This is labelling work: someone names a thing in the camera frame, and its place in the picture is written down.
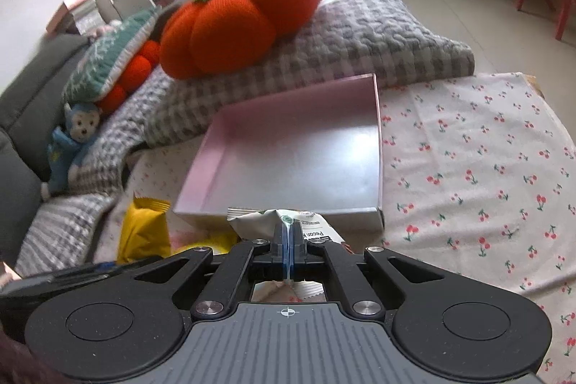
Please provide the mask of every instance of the pink box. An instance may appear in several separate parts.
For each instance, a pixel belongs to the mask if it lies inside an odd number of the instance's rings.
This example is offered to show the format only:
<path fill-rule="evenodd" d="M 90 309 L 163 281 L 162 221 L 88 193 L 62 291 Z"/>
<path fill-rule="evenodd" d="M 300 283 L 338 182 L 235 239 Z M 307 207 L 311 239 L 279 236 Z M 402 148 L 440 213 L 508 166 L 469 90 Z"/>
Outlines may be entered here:
<path fill-rule="evenodd" d="M 225 106 L 174 212 L 195 226 L 229 229 L 228 207 L 305 210 L 323 215 L 344 239 L 351 231 L 379 236 L 379 123 L 371 74 Z"/>

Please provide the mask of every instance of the gray plaid blanket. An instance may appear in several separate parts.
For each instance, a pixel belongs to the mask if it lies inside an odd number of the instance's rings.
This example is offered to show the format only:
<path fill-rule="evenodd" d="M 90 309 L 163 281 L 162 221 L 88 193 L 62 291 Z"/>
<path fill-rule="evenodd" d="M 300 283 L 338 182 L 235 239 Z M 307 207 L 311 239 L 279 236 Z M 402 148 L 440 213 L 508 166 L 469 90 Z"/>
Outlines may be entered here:
<path fill-rule="evenodd" d="M 131 149 L 144 141 L 168 145 L 202 134 L 223 105 L 364 73 L 390 87 L 473 70 L 467 45 L 432 33 L 401 0 L 323 0 L 295 37 L 234 74 L 174 81 L 157 68 L 103 125 L 71 194 L 42 204 L 16 271 L 28 276 L 82 263 L 99 220 L 123 190 Z"/>

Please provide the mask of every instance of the beige floor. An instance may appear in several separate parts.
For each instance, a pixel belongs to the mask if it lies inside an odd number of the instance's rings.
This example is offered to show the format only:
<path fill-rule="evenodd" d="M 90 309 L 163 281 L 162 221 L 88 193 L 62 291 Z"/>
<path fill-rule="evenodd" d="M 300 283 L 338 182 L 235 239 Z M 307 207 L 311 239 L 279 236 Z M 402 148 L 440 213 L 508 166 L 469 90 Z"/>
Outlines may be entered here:
<path fill-rule="evenodd" d="M 537 77 L 546 101 L 576 140 L 576 8 L 562 41 L 543 0 L 403 0 L 433 31 L 465 41 L 476 74 L 523 72 Z"/>

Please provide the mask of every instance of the blue stuffed monkey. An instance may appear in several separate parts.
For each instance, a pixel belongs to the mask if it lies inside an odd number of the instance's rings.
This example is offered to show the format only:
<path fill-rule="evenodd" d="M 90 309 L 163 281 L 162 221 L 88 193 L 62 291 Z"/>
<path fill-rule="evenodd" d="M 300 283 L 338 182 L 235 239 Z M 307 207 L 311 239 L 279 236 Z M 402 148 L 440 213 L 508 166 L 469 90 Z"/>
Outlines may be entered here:
<path fill-rule="evenodd" d="M 68 189 L 68 184 L 76 179 L 78 169 L 88 149 L 96 138 L 100 123 L 100 111 L 93 103 L 78 103 L 70 107 L 64 105 L 66 131 L 58 126 L 52 132 L 52 142 L 48 145 L 50 180 L 42 183 L 42 199 L 48 200 Z"/>

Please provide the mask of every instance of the cherry print tablecloth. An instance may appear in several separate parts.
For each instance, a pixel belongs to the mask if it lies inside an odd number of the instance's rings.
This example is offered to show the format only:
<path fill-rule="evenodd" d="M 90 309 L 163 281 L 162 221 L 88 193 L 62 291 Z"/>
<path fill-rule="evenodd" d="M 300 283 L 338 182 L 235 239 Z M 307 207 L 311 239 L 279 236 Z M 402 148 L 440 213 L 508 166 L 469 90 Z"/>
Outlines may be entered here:
<path fill-rule="evenodd" d="M 519 73 L 387 89 L 379 99 L 382 243 L 536 302 L 553 327 L 539 375 L 548 384 L 576 380 L 575 148 L 554 112 Z M 133 193 L 176 201 L 200 141 L 143 154 L 96 261 L 115 258 Z M 175 247 L 206 237 L 167 218 Z M 259 295 L 300 301 L 282 283 Z"/>

